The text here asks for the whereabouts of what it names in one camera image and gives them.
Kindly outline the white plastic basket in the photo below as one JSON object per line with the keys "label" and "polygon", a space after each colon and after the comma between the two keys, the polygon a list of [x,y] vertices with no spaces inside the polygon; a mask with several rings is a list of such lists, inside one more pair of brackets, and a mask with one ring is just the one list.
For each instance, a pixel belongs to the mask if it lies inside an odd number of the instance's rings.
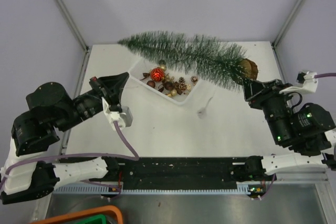
{"label": "white plastic basket", "polygon": [[[164,72],[165,76],[161,82],[154,82],[150,78],[150,72],[154,68],[160,68],[164,63],[151,63],[145,59],[139,59],[129,69],[130,78],[139,85],[149,89],[160,97],[171,101],[176,105],[186,104],[196,92],[202,81],[194,74],[184,74],[170,68]],[[180,77],[185,79],[185,84],[179,84]]]}

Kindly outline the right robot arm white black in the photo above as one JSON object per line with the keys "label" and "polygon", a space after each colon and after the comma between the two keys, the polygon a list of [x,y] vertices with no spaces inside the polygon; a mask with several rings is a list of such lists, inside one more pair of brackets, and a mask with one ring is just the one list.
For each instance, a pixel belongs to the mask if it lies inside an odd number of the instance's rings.
{"label": "right robot arm white black", "polygon": [[331,114],[315,103],[306,103],[299,111],[287,103],[294,94],[302,100],[303,95],[311,93],[306,84],[293,86],[278,79],[249,79],[243,87],[250,108],[263,111],[275,144],[292,152],[248,157],[248,178],[256,180],[295,167],[335,170],[335,123]]}

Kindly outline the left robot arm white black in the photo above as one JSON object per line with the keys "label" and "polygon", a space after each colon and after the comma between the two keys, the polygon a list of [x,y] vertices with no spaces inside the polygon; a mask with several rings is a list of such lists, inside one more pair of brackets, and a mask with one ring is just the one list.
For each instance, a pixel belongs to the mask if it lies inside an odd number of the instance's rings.
{"label": "left robot arm white black", "polygon": [[100,112],[127,116],[121,105],[127,72],[92,77],[91,89],[71,98],[57,82],[47,82],[26,97],[28,110],[18,116],[11,130],[11,146],[1,171],[1,201],[14,204],[43,198],[56,188],[84,180],[119,179],[118,158],[110,154],[76,154],[71,163],[48,163],[44,153],[65,132]]}

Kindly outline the small green christmas tree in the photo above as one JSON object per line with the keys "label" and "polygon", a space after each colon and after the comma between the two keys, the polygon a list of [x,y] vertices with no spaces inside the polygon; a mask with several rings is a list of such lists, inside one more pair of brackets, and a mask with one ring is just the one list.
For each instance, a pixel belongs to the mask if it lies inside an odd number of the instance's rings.
{"label": "small green christmas tree", "polygon": [[222,42],[216,37],[169,31],[146,31],[117,42],[147,61],[159,63],[227,90],[239,90],[258,78],[257,64],[248,59],[237,43]]}

